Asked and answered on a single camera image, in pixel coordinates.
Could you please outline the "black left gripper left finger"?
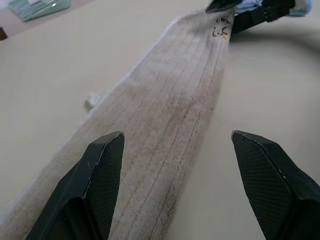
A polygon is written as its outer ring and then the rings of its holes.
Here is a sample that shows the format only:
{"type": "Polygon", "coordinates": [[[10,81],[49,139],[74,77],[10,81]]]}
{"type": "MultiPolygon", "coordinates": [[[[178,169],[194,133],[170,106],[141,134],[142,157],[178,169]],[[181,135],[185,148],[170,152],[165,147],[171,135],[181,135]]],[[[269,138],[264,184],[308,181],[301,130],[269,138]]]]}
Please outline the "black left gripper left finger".
{"type": "Polygon", "coordinates": [[[26,240],[108,240],[124,145],[122,131],[90,143],[58,182],[26,240]]]}

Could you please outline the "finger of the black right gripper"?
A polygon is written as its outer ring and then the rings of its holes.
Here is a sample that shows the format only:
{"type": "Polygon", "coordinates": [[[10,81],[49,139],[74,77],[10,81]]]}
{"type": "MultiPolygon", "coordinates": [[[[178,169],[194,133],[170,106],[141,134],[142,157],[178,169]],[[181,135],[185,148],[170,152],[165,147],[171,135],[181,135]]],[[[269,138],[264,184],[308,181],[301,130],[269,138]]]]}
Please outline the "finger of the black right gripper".
{"type": "Polygon", "coordinates": [[[205,9],[206,13],[223,12],[242,3],[242,0],[212,0],[205,9]]]}
{"type": "Polygon", "coordinates": [[[263,8],[242,12],[234,17],[232,33],[240,33],[265,21],[265,11],[263,8]]]}

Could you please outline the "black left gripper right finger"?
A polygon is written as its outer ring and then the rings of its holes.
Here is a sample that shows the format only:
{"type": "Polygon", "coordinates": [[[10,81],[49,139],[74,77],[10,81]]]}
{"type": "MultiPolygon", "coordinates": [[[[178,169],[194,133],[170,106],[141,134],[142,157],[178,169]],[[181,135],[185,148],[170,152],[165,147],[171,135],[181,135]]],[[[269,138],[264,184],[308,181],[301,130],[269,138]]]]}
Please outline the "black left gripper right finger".
{"type": "Polygon", "coordinates": [[[279,144],[234,130],[245,194],[266,240],[320,240],[320,185],[279,144]]]}

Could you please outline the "beige ribbed towel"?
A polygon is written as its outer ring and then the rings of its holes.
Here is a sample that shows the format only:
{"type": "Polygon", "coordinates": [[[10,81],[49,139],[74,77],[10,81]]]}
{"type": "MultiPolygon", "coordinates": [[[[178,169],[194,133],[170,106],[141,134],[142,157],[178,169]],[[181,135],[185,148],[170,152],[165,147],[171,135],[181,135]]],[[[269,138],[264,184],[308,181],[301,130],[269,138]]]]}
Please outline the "beige ribbed towel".
{"type": "Polygon", "coordinates": [[[88,145],[118,131],[124,149],[108,240],[163,239],[220,94],[234,15],[196,11],[170,24],[7,211],[0,240],[26,240],[88,145]]]}

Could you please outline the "light blue cloth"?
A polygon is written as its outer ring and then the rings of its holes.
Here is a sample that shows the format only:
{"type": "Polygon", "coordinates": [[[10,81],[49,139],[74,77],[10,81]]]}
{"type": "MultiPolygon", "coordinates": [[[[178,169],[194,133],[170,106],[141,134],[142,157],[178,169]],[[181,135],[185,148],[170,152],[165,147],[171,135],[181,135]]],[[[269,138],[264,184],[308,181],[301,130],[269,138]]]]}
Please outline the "light blue cloth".
{"type": "MultiPolygon", "coordinates": [[[[313,7],[313,0],[294,0],[295,7],[289,10],[288,16],[290,17],[304,17],[313,7]]],[[[243,0],[236,7],[236,14],[241,14],[246,11],[252,11],[262,6],[263,0],[243,0]]]]}

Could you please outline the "green folded cloth pack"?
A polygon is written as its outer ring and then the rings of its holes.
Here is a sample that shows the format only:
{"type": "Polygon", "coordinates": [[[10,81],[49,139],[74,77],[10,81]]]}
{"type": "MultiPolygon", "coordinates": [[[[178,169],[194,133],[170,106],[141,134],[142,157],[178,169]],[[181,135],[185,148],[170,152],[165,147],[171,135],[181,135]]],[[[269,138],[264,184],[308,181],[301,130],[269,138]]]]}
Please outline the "green folded cloth pack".
{"type": "Polygon", "coordinates": [[[71,0],[11,0],[8,7],[23,22],[64,11],[71,0]]]}

